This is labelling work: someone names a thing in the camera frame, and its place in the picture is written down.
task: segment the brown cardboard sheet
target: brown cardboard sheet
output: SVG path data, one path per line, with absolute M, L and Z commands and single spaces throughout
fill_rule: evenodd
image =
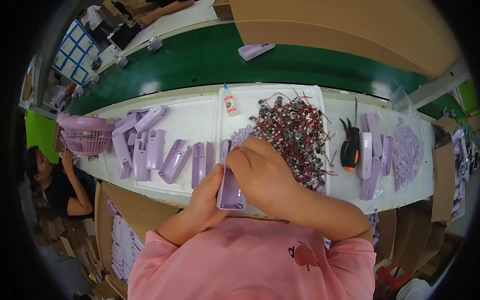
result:
M 229 0 L 248 44 L 326 48 L 427 76 L 459 57 L 447 24 L 429 0 Z

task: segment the person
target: person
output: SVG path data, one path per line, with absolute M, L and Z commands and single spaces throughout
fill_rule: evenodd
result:
M 376 254 L 359 208 L 300 186 L 264 140 L 249 137 L 226 167 L 248 203 L 285 221 L 225 218 L 217 164 L 186 209 L 146 233 L 128 299 L 372 299 Z
M 41 191 L 60 218 L 75 221 L 94 217 L 92 189 L 85 174 L 73 165 L 69 150 L 63 151 L 61 164 L 56 165 L 50 163 L 37 146 L 30 147 L 24 169 L 32 192 Z
M 125 8 L 133 17 L 146 13 L 146 15 L 138 21 L 140 27 L 145 28 L 161 16 L 188 7 L 195 1 L 196 0 L 146 0 L 147 4 L 137 9 L 133 9 L 128 5 L 125 5 Z M 128 18 L 125 14 L 121 14 L 121 17 L 125 20 Z
M 108 45 L 111 45 L 110 41 L 107 39 L 107 36 L 112 33 L 113 28 L 108 25 L 107 22 L 105 22 L 104 18 L 106 18 L 106 16 L 100 6 L 92 5 L 89 6 L 86 10 L 82 9 L 80 10 L 78 16 L 81 18 L 80 21 L 82 22 L 83 26 L 86 26 L 86 24 L 88 23 L 90 29 L 95 36 L 99 37 Z

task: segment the hand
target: hand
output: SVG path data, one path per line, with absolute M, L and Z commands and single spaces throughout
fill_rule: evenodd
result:
M 138 20 L 138 24 L 141 28 L 145 28 L 153 23 L 156 19 L 157 17 L 153 13 L 149 12 L 145 16 L 141 17 L 140 20 Z
M 221 164 L 217 164 L 193 190 L 190 204 L 185 209 L 194 223 L 203 230 L 220 223 L 228 214 L 228 210 L 221 210 L 216 206 L 216 192 L 220 188 L 222 179 L 223 168 Z
M 70 150 L 64 150 L 61 156 L 61 163 L 65 172 L 73 172 L 73 159 Z
M 286 210 L 304 189 L 273 146 L 255 137 L 228 154 L 227 168 L 247 202 L 271 216 L 285 218 Z

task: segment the cardboard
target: cardboard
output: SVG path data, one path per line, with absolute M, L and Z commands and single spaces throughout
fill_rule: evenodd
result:
M 97 183 L 95 192 L 95 233 L 101 265 L 109 273 L 105 281 L 123 298 L 127 299 L 127 283 L 117 278 L 112 266 L 112 227 L 113 216 L 107 206 L 107 200 L 114 203 L 122 217 L 138 237 L 145 242 L 148 230 L 155 230 L 158 225 L 178 212 L 173 207 L 128 192 L 106 182 Z
M 396 233 L 396 210 L 390 209 L 378 213 L 380 222 L 376 228 L 380 232 L 380 238 L 375 246 L 375 252 L 379 258 L 391 260 L 395 245 Z
M 287 44 L 363 56 L 438 77 L 461 56 L 428 0 L 229 0 L 245 45 Z
M 455 153 L 452 134 L 458 128 L 454 119 L 441 117 L 432 123 L 435 129 L 436 149 L 433 156 L 433 196 L 431 221 L 449 221 L 455 196 Z
M 229 0 L 215 0 L 215 2 L 213 2 L 213 9 L 219 19 L 233 18 Z
M 89 235 L 88 237 L 86 237 L 86 240 L 87 240 L 88 250 L 92 255 L 92 259 L 94 263 L 97 264 L 99 261 L 99 254 L 98 254 L 98 247 L 96 245 L 96 236 Z
M 392 262 L 413 273 L 434 257 L 442 246 L 446 226 L 431 222 L 431 215 L 411 205 L 397 209 Z
M 63 247 L 69 257 L 76 257 L 75 253 L 73 252 L 72 246 L 67 238 L 60 237 L 60 241 L 63 244 Z
M 478 129 L 480 129 L 480 114 L 476 114 L 475 116 L 468 117 L 467 122 L 473 131 L 477 131 Z

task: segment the lavender plastic part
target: lavender plastic part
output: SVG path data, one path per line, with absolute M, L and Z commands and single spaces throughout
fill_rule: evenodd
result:
M 133 148 L 133 178 L 136 181 L 148 181 L 147 135 L 147 132 L 136 134 Z
M 119 164 L 123 166 L 124 163 L 128 163 L 130 169 L 133 167 L 132 157 L 127 148 L 127 142 L 125 141 L 125 136 L 123 134 L 112 137 L 113 148 L 115 149 L 115 154 L 119 160 Z
M 372 134 L 372 154 L 380 158 L 382 155 L 382 141 L 380 140 L 380 126 L 378 125 L 377 114 L 369 112 L 360 116 L 361 125 L 364 132 Z
M 378 175 L 380 174 L 381 162 L 378 158 L 373 156 L 372 159 L 372 175 L 368 179 L 364 179 L 360 186 L 359 198 L 361 200 L 371 200 L 375 193 Z
M 359 140 L 358 175 L 362 179 L 367 179 L 372 174 L 372 133 L 360 133 Z
M 244 60 L 249 61 L 274 47 L 275 44 L 245 45 L 239 48 L 239 54 Z
M 163 147 L 165 145 L 165 130 L 150 130 L 147 143 L 147 169 L 158 170 L 163 162 Z
M 192 147 L 190 146 L 187 147 L 187 150 L 182 150 L 184 144 L 184 140 L 177 139 L 158 170 L 161 179 L 168 184 L 172 184 L 177 180 L 180 171 L 187 163 L 188 157 L 192 154 Z
M 127 113 L 127 116 L 121 120 L 119 120 L 118 122 L 115 123 L 115 129 L 117 129 L 118 127 L 122 126 L 122 125 L 125 125 L 128 121 L 131 121 L 131 120 L 140 120 L 140 118 L 138 117 L 138 114 L 129 114 Z
M 220 163 L 223 165 L 224 171 L 222 184 L 220 185 L 216 198 L 216 206 L 225 210 L 244 210 L 247 206 L 245 197 L 241 194 L 232 171 L 225 167 L 230 144 L 231 140 L 224 140 L 220 150 Z
M 382 140 L 382 156 L 380 157 L 382 174 L 387 176 L 390 175 L 390 170 L 392 169 L 394 139 L 391 135 L 381 134 L 380 140 Z
M 123 125 L 121 125 L 120 127 L 118 127 L 112 132 L 112 136 L 117 136 L 119 134 L 125 133 L 130 129 L 132 129 L 136 124 L 138 124 L 138 121 L 140 120 L 140 114 L 131 114 L 127 116 L 126 119 L 127 118 L 129 119 Z
M 214 150 L 213 144 L 202 142 L 193 145 L 192 160 L 192 189 L 196 188 L 202 179 L 213 170 Z
M 157 123 L 165 114 L 168 108 L 164 105 L 157 105 L 152 108 L 143 118 L 135 125 L 137 132 L 147 131 L 152 125 Z

